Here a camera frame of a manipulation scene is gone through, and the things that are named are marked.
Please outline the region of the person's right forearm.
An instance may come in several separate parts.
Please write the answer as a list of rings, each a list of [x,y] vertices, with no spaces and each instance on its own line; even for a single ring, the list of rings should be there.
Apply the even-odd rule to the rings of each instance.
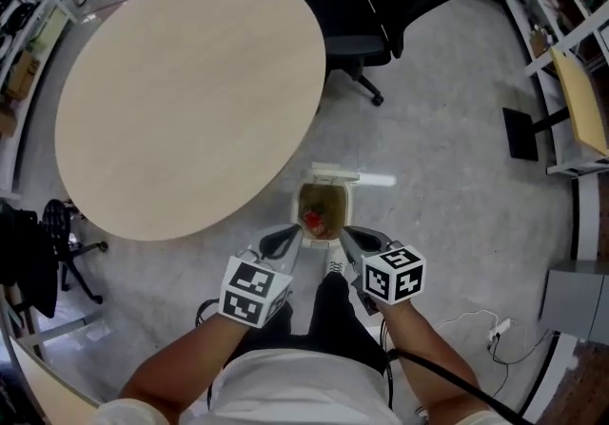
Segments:
[[[471,385],[479,385],[466,361],[434,330],[409,300],[395,305],[377,301],[394,346],[424,357]],[[407,359],[400,360],[408,383],[428,412],[429,425],[455,425],[487,406],[461,388]]]

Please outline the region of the white power strip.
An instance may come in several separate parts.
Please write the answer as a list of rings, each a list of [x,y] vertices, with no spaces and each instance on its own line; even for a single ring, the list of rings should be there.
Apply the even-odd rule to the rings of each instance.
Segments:
[[[501,320],[499,323],[497,323],[494,327],[492,327],[490,329],[489,334],[488,334],[488,339],[490,341],[493,341],[495,338],[502,335],[504,332],[506,332],[511,327],[511,323],[512,323],[511,318],[505,318],[505,319]]]

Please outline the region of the red soda can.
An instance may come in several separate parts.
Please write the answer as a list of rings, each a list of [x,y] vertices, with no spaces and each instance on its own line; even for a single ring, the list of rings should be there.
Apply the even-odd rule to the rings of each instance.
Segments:
[[[327,231],[324,218],[313,209],[307,209],[303,213],[303,221],[307,229],[315,236],[321,236]]]

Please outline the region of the grey metal cabinet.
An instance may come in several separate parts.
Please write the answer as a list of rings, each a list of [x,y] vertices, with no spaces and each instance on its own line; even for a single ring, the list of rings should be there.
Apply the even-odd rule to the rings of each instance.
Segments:
[[[542,326],[609,346],[609,262],[563,261],[548,270]]]

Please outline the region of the person's left forearm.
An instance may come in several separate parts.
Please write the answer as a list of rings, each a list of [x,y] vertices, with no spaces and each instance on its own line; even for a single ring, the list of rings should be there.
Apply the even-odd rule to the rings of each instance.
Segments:
[[[119,397],[144,402],[170,425],[213,383],[249,327],[215,314],[142,363]]]

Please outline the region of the person's right white shoe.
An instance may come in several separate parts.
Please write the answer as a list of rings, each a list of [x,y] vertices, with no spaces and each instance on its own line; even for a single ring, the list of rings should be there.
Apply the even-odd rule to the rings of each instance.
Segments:
[[[326,257],[325,274],[345,276],[346,269],[349,265],[348,259],[344,254],[343,249],[336,248],[328,252]]]

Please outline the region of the person's white shirt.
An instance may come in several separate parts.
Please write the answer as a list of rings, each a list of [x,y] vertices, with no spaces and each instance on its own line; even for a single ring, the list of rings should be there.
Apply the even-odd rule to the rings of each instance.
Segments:
[[[219,373],[209,410],[187,425],[403,425],[380,374],[319,352],[248,352]]]

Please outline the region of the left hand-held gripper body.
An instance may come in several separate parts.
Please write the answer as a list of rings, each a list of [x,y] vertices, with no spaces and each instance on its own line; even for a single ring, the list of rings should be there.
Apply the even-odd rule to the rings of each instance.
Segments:
[[[263,328],[284,305],[292,280],[284,273],[231,256],[218,313],[249,327]]]

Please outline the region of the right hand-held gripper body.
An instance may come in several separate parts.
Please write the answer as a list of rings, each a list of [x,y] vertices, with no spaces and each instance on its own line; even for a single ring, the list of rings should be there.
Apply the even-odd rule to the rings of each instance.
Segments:
[[[377,314],[377,303],[395,305],[412,299],[424,290],[426,259],[413,246],[394,245],[381,252],[359,257],[357,295],[368,314]]]

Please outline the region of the round wooden table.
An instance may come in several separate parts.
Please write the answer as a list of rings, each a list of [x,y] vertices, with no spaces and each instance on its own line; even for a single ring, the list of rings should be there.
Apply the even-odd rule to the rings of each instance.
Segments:
[[[324,72],[304,0],[128,0],[64,84],[54,136],[63,185],[116,237],[204,230],[289,162]]]

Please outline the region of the person's black trousers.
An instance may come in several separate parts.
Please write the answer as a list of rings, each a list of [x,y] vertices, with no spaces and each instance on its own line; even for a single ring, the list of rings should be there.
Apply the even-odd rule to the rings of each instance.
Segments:
[[[229,359],[258,350],[287,349],[344,357],[385,372],[385,351],[358,320],[341,274],[327,274],[318,286],[306,334],[291,333],[291,318],[292,308],[285,303],[263,328],[248,330]]]

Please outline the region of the beige storage box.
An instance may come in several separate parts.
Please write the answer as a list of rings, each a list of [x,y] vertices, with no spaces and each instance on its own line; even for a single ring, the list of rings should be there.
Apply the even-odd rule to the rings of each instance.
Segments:
[[[30,51],[40,53],[58,39],[69,19],[59,8],[54,8],[29,42]]]

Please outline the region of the white trash bin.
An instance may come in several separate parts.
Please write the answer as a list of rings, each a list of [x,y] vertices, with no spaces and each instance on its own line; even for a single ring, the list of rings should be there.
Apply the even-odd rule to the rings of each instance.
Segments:
[[[313,163],[306,169],[292,196],[290,220],[304,231],[302,247],[329,250],[340,245],[340,230],[351,224],[353,189],[361,175],[336,164]],[[303,213],[313,209],[323,218],[325,234],[315,236],[306,227]]]

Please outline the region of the brown cardboard box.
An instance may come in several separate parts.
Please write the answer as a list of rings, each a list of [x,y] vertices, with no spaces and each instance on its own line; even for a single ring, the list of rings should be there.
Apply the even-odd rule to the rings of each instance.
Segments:
[[[40,66],[40,61],[26,49],[22,50],[17,62],[14,64],[5,95],[12,100],[22,101],[28,95]]]

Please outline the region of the small square yellow table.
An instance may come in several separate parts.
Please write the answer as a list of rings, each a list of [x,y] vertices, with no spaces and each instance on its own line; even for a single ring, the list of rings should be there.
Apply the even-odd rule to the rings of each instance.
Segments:
[[[536,72],[547,115],[537,121],[519,110],[502,110],[510,156],[536,162],[537,138],[549,133],[556,164],[550,173],[586,171],[609,160],[609,139],[605,133],[599,101],[593,84],[575,57],[558,48],[549,49],[556,77]]]

